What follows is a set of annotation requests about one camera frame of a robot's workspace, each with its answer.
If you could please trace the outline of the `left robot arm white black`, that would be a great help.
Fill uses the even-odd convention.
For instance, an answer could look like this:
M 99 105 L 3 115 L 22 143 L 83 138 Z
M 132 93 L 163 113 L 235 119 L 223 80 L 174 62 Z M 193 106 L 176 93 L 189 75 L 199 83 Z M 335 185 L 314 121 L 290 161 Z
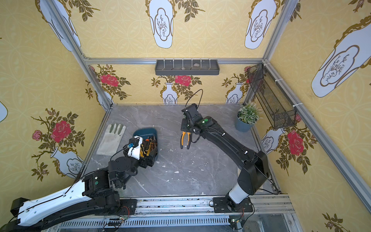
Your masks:
M 153 166 L 157 160 L 157 148 L 139 159 L 127 155 L 110 160 L 103 169 L 88 173 L 70 187 L 48 196 L 13 201 L 13 218 L 1 227 L 2 232 L 40 232 L 65 221 L 88 215 L 134 214 L 134 199 L 122 200 L 118 189 L 124 189 L 131 177 L 138 174 L 138 168 Z

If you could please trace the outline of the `teal plastic storage box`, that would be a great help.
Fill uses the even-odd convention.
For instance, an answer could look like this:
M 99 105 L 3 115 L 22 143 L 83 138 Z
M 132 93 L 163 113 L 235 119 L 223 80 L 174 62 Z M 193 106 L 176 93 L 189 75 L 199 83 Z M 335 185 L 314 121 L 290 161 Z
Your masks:
M 158 147 L 157 143 L 157 130 L 155 128 L 143 128 L 136 130 L 133 136 L 140 136 L 143 138 L 142 145 L 144 146 L 144 154 L 149 155 L 155 147 Z

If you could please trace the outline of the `grey wall shelf tray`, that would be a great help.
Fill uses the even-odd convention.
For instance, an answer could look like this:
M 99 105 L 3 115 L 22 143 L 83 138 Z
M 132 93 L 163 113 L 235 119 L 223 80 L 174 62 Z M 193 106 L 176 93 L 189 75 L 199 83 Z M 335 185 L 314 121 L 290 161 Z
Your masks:
M 219 75 L 220 66 L 214 59 L 157 60 L 155 74 L 160 75 Z

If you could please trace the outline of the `aluminium front rail frame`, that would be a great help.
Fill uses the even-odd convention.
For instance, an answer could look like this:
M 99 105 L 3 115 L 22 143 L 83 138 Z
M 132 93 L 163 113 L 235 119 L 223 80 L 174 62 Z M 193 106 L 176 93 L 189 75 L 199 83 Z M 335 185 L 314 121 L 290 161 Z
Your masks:
M 123 232 L 186 227 L 224 226 L 234 232 L 301 232 L 299 218 L 290 198 L 281 195 L 255 195 L 245 199 L 242 209 L 232 212 L 222 204 L 223 196 L 126 197 L 134 212 L 118 216 L 85 216 L 60 223 L 50 232 Z

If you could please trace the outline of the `left work glove beige green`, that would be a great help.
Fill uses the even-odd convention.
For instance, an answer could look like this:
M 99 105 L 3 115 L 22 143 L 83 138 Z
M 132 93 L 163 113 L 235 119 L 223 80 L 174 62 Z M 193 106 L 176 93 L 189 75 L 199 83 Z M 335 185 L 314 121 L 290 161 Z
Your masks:
M 103 139 L 98 146 L 96 154 L 113 156 L 117 152 L 125 130 L 126 126 L 123 124 L 109 124 L 103 135 Z

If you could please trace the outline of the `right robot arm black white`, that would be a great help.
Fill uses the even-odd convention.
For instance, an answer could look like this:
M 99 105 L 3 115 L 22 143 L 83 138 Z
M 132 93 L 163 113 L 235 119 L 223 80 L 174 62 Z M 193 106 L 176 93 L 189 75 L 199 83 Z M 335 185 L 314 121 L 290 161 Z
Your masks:
M 241 170 L 237 183 L 226 195 L 226 199 L 234 205 L 240 204 L 245 198 L 254 195 L 269 179 L 269 165 L 267 155 L 255 152 L 241 144 L 229 135 L 211 117 L 205 117 L 192 123 L 189 119 L 182 119 L 181 131 L 197 134 L 220 148 L 228 155 Z

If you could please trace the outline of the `blue flower pot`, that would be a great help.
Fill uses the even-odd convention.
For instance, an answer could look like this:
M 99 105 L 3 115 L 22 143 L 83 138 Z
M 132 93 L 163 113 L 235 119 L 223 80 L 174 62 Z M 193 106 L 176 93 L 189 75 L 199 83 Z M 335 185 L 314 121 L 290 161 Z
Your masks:
M 240 132 L 248 132 L 253 127 L 252 124 L 244 123 L 238 117 L 235 120 L 235 128 Z

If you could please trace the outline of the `orange black pliers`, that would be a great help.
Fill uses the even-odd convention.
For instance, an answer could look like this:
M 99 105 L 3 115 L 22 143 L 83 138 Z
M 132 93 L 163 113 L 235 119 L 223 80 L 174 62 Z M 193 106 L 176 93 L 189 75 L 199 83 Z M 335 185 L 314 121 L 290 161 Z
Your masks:
M 187 131 L 182 131 L 181 141 L 180 141 L 180 148 L 183 149 L 186 147 L 187 149 L 190 148 L 192 142 L 192 133 Z

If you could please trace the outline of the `green white artificial plant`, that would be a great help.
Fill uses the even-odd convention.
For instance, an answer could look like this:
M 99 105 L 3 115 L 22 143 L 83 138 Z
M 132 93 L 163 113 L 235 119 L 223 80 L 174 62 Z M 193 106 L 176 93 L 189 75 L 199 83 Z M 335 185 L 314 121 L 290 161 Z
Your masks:
M 245 124 L 254 125 L 261 118 L 261 112 L 262 109 L 260 109 L 254 102 L 251 102 L 239 109 L 237 118 Z

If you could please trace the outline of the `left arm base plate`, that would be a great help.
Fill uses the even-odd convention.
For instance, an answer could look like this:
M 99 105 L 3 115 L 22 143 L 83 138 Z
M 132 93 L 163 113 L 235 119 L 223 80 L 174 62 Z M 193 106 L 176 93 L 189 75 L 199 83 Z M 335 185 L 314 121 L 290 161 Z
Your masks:
M 135 214 L 137 207 L 137 199 L 121 199 L 117 215 L 132 216 Z

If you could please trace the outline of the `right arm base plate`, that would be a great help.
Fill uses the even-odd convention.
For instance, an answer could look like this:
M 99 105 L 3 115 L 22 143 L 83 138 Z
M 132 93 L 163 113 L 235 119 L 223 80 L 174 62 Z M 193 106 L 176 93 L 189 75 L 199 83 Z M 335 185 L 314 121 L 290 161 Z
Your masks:
M 214 197 L 212 203 L 215 213 L 250 213 L 254 211 L 249 197 L 238 204 L 227 197 Z

